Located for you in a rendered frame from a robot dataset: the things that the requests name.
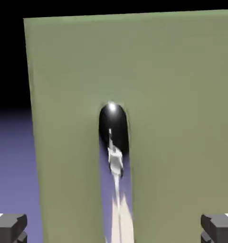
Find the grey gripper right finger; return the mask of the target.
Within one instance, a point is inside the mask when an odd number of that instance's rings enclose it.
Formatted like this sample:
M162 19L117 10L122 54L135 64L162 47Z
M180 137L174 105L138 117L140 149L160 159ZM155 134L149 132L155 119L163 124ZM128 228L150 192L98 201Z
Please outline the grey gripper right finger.
M200 243L228 243L228 213L202 214Z

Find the olive green cabinet door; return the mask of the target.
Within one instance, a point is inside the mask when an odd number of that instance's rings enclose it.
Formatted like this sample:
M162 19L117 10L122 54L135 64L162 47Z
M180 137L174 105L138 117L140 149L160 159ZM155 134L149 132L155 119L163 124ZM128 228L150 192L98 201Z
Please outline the olive green cabinet door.
M98 120L127 114L134 243L200 243L228 213L228 10L24 20L43 243L117 236Z

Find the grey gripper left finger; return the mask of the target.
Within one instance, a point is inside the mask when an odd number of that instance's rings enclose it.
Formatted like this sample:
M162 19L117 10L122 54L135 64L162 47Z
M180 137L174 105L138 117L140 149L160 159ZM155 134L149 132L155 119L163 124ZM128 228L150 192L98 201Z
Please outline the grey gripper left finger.
M28 243L26 214L0 213L0 243Z

